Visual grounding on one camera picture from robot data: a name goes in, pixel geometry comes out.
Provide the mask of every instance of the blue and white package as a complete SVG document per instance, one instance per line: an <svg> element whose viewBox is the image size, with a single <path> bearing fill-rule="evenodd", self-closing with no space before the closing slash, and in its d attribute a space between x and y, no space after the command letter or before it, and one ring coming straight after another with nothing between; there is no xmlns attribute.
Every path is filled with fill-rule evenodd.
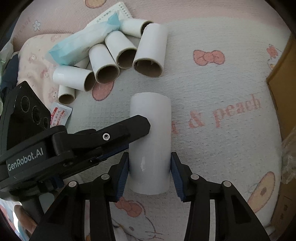
<svg viewBox="0 0 296 241"><path fill-rule="evenodd" d="M86 27L57 43L48 51L46 59L60 65L74 66L88 56L92 46L104 42L105 37L119 27L120 21L116 12L107 21Z"/></svg>

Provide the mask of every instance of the white flower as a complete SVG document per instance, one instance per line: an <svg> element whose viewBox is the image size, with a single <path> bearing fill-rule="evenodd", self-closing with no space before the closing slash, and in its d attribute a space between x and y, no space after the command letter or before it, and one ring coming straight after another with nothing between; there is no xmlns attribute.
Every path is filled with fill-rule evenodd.
<svg viewBox="0 0 296 241"><path fill-rule="evenodd" d="M34 27L34 31L40 31L40 25L41 23L38 23L38 21L36 20L35 21L35 24L33 24L33 27Z"/></svg>

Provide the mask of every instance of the brown cardboard core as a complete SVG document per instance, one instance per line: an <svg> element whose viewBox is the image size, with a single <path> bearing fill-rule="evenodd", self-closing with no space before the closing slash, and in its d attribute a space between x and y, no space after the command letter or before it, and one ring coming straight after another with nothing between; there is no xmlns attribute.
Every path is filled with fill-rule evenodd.
<svg viewBox="0 0 296 241"><path fill-rule="evenodd" d="M71 104L74 101L74 96L69 94L64 94L59 97L59 102L61 104Z"/></svg>
<svg viewBox="0 0 296 241"><path fill-rule="evenodd" d="M96 78L94 76L94 73L93 72L89 73L89 75L86 77L84 82L85 91L90 91L94 86L95 82L96 82Z"/></svg>
<svg viewBox="0 0 296 241"><path fill-rule="evenodd" d="M149 21L149 22L146 22L146 23L144 23L144 24L142 25L142 28L141 28L141 35L143 35L143 32L144 32L145 27L147 27L147 25L150 24L150 23L153 23L153 22Z"/></svg>
<svg viewBox="0 0 296 241"><path fill-rule="evenodd" d="M115 66L106 66L99 70L96 79L101 84L107 84L114 81L119 75L119 70Z"/></svg>
<svg viewBox="0 0 296 241"><path fill-rule="evenodd" d="M161 75L161 67L152 60L138 60L135 62L134 68L139 73L149 77L159 77Z"/></svg>
<svg viewBox="0 0 296 241"><path fill-rule="evenodd" d="M117 58L118 66L123 69L132 67L136 52L137 50L135 49L127 49L123 51Z"/></svg>

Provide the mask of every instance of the cardboard box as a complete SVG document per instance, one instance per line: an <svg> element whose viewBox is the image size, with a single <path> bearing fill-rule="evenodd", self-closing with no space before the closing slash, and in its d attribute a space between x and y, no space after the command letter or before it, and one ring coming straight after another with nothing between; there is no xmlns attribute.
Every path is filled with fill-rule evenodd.
<svg viewBox="0 0 296 241"><path fill-rule="evenodd" d="M267 83L277 111L282 139L296 126L296 39L293 35L278 63L267 77ZM296 214L296 179L281 183L278 202L271 220L281 235Z"/></svg>

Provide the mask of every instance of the cardboard tube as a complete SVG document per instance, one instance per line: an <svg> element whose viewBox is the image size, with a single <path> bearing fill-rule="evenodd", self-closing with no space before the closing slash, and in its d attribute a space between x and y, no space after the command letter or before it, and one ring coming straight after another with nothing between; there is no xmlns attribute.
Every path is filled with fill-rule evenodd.
<svg viewBox="0 0 296 241"><path fill-rule="evenodd" d="M144 30L133 61L135 70L148 77L159 77L165 63L167 39L166 26L150 23Z"/></svg>
<svg viewBox="0 0 296 241"><path fill-rule="evenodd" d="M55 69L52 80L59 85L90 91L96 82L92 73L87 69L61 65Z"/></svg>
<svg viewBox="0 0 296 241"><path fill-rule="evenodd" d="M111 32L105 38L105 44L120 68L128 69L133 66L137 48L122 32Z"/></svg>
<svg viewBox="0 0 296 241"><path fill-rule="evenodd" d="M147 136L129 144L130 188L146 195L164 193L170 186L171 103L157 93L131 98L130 117L141 115L151 128Z"/></svg>
<svg viewBox="0 0 296 241"><path fill-rule="evenodd" d="M75 89L60 85L57 99L61 104L71 104L75 100Z"/></svg>
<svg viewBox="0 0 296 241"><path fill-rule="evenodd" d="M107 84L119 76L119 67L104 44L94 45L89 50L89 58L98 83Z"/></svg>
<svg viewBox="0 0 296 241"><path fill-rule="evenodd" d="M141 38L145 27L150 23L152 23L152 21L136 18L126 19L123 20L120 25L120 31L124 34Z"/></svg>
<svg viewBox="0 0 296 241"><path fill-rule="evenodd" d="M87 56L86 58L84 58L83 60L75 64L74 66L78 68L86 69L88 64L89 64L89 57Z"/></svg>

